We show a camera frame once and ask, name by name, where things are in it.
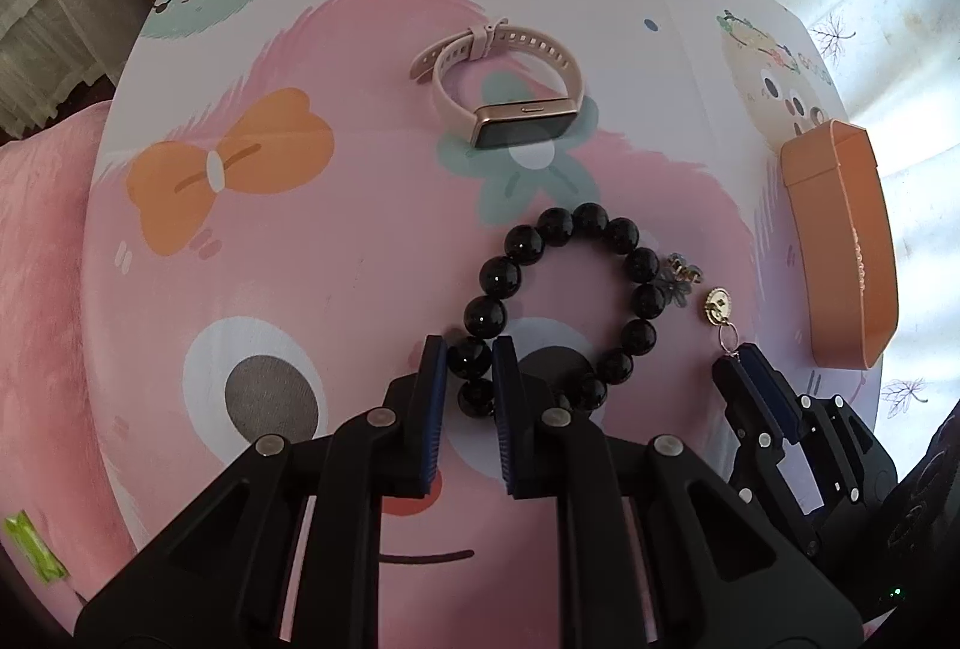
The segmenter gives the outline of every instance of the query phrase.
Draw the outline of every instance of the metal ring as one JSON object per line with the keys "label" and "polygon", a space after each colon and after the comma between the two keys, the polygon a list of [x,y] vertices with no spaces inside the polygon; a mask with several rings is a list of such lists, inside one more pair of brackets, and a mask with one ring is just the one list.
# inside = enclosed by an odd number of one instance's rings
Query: metal ring
{"label": "metal ring", "polygon": [[[728,347],[723,340],[723,330],[727,328],[733,329],[733,348]],[[720,347],[727,356],[736,356],[736,349],[740,347],[740,332],[736,331],[736,324],[732,321],[724,321],[720,324],[720,328],[717,329],[717,339],[720,342]]]}

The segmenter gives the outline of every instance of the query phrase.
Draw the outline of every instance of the pink table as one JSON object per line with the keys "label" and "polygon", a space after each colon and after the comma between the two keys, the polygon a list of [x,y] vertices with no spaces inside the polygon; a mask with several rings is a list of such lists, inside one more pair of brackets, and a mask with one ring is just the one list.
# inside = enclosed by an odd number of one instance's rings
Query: pink table
{"label": "pink table", "polygon": [[[562,40],[589,98],[557,142],[475,153],[407,70],[503,16]],[[520,58],[455,83],[472,105],[552,85]],[[810,356],[776,164],[826,116],[843,105],[772,0],[158,0],[104,131],[83,255],[90,403],[134,543],[260,433],[320,436],[377,405],[426,334],[461,326],[507,230],[552,205],[634,219],[643,244],[702,267],[704,291],[731,291],[740,332],[797,390],[872,422],[878,370]],[[568,246],[525,272],[507,334],[531,371],[582,364],[613,344],[626,292],[607,255]],[[676,433],[723,471],[736,442],[699,300],[656,320],[658,346],[595,417],[635,441]],[[382,542],[454,559],[383,564],[381,643],[553,647],[553,507],[507,497],[493,422],[464,417],[457,388],[434,494],[390,502]]]}

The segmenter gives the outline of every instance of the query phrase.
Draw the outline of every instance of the watch strap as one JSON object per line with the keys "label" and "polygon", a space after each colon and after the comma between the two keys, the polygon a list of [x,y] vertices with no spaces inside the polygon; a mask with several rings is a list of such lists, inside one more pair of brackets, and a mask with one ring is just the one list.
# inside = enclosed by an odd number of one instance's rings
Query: watch strap
{"label": "watch strap", "polygon": [[579,110],[584,99],[584,81],[570,51],[549,34],[512,26],[507,19],[502,19],[485,26],[471,26],[466,31],[443,38],[419,53],[410,67],[413,80],[424,81],[430,76],[433,103],[448,130],[469,142],[476,116],[457,104],[443,89],[443,77],[459,62],[486,58],[491,51],[526,53],[546,62],[563,79],[568,98],[574,101]]}

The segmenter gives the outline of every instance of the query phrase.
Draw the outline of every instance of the screw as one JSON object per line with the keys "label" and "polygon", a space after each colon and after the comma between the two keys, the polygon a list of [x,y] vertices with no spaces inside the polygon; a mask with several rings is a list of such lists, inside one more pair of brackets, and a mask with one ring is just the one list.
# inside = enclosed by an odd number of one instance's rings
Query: screw
{"label": "screw", "polygon": [[541,414],[541,421],[548,427],[565,427],[571,420],[570,412],[563,408],[547,408]]}
{"label": "screw", "polygon": [[683,454],[683,441],[672,435],[661,435],[654,439],[654,451],[664,457],[679,457]]}
{"label": "screw", "polygon": [[285,445],[283,438],[278,435],[264,435],[256,440],[253,448],[256,448],[256,453],[261,457],[272,457],[275,454],[280,454]]}
{"label": "screw", "polygon": [[374,408],[367,414],[367,423],[371,427],[392,427],[397,423],[397,414],[389,408]]}

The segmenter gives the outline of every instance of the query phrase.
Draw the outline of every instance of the black bead bracelet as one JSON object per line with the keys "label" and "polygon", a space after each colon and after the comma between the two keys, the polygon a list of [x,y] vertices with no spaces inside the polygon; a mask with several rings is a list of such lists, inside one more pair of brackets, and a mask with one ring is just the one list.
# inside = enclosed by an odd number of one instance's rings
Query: black bead bracelet
{"label": "black bead bracelet", "polygon": [[488,417],[493,413],[493,383],[483,377],[493,357],[485,340],[497,337],[507,326],[507,309],[502,300],[520,290],[521,267],[539,262],[546,246],[565,246],[574,237],[602,240],[614,254],[624,256],[624,273],[638,285],[630,298],[630,309],[637,318],[621,330],[620,347],[601,354],[593,371],[560,390],[560,403],[571,408],[592,412],[603,405],[608,385],[627,381],[634,372],[634,357],[650,353],[656,345],[651,319],[664,311],[671,298],[685,305],[691,284],[700,281],[699,268],[688,267],[679,254],[671,254],[661,269],[654,251],[637,247],[637,224],[630,219],[611,220],[607,211],[593,202],[580,205],[573,213],[552,207],[541,213],[536,226],[515,226],[503,241],[505,255],[487,260],[480,267],[483,296],[470,300],[464,310],[464,327],[469,335],[448,349],[450,371],[467,382],[457,395],[465,414]]}

